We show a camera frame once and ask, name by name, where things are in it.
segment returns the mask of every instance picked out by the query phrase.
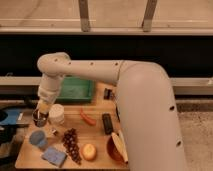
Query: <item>grapes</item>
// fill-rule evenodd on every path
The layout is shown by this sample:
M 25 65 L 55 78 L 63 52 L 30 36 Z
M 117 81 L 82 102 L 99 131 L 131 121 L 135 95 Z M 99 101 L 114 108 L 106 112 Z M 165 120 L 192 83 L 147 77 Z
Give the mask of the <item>grapes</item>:
M 72 158 L 77 164 L 81 164 L 81 157 L 79 155 L 79 147 L 77 144 L 77 133 L 76 129 L 72 128 L 64 132 L 62 138 L 63 146 L 66 148 L 66 153 Z

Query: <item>black wall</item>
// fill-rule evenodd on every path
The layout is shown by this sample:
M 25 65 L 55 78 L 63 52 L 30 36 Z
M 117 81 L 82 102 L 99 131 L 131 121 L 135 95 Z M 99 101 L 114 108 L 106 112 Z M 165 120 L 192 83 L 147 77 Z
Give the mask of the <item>black wall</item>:
M 0 75 L 41 75 L 36 61 L 64 51 L 72 59 L 129 59 L 161 64 L 169 76 L 213 75 L 213 36 L 0 35 Z

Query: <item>blue object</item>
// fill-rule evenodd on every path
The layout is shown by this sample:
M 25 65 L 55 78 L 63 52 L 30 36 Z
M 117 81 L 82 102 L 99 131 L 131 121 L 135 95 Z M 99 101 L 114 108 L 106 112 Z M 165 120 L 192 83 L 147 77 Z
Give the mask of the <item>blue object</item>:
M 44 160 L 60 167 L 66 159 L 66 153 L 55 149 L 54 147 L 48 147 L 44 154 L 41 156 Z
M 29 141 L 32 145 L 35 145 L 39 148 L 42 148 L 47 144 L 45 133 L 44 131 L 41 131 L 41 130 L 33 132 L 30 135 Z
M 0 122 L 0 125 L 16 125 L 21 109 L 5 109 L 8 116 Z

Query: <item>table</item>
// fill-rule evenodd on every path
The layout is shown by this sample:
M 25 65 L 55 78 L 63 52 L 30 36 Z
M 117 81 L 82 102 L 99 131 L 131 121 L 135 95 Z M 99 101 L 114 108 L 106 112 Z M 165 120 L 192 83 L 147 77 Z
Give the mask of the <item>table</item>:
M 115 90 L 115 87 L 113 86 L 96 83 L 96 91 L 91 103 L 84 105 L 63 104 L 65 108 L 65 122 L 63 125 L 54 125 L 54 127 L 59 131 L 59 135 L 57 137 L 51 132 L 52 125 L 47 124 L 45 127 L 40 128 L 45 131 L 48 145 L 54 146 L 58 150 L 64 152 L 66 151 L 62 145 L 61 139 L 63 133 L 70 128 L 75 128 L 77 130 L 79 147 L 82 147 L 85 143 L 92 143 L 97 147 L 98 153 L 95 161 L 88 162 L 83 159 L 82 164 L 77 165 L 68 156 L 61 167 L 62 169 L 128 170 L 128 166 L 126 164 L 121 164 L 111 159 L 106 150 L 106 144 L 110 136 L 105 135 L 104 133 L 101 114 L 110 113 L 115 132 L 121 128 L 115 113 L 115 103 L 112 100 L 103 99 L 105 88 Z M 81 108 L 83 108 L 87 115 L 97 120 L 96 126 L 90 126 L 82 120 L 81 116 L 79 115 Z M 39 128 L 37 128 L 34 123 L 31 122 L 15 164 L 17 169 L 57 169 L 57 166 L 54 166 L 41 158 L 43 151 L 29 143 L 29 136 L 37 129 Z

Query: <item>cylindrical container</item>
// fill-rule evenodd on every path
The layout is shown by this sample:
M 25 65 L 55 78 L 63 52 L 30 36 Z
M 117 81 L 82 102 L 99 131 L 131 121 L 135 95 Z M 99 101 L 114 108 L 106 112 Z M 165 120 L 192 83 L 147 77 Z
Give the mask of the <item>cylindrical container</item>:
M 60 104 L 54 104 L 49 111 L 49 120 L 51 124 L 62 124 L 64 122 L 64 107 Z
M 45 148 L 47 145 L 47 139 L 44 131 L 42 130 L 34 131 L 30 135 L 29 141 L 32 145 L 35 145 L 36 147 L 41 149 Z
M 32 117 L 33 117 L 33 121 L 37 127 L 43 127 L 47 123 L 48 114 L 43 114 L 43 113 L 39 112 L 38 109 L 36 109 L 33 111 Z

